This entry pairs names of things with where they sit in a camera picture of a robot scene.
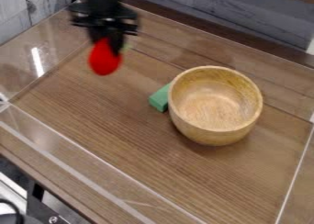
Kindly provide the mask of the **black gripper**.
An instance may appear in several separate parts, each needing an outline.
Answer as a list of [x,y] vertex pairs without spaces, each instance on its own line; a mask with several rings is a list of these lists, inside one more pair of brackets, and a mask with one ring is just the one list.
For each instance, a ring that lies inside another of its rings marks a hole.
[[94,43],[98,43],[109,35],[113,54],[119,55],[125,47],[125,34],[138,35],[139,16],[127,8],[121,0],[82,0],[69,6],[73,24],[87,27],[89,35]]

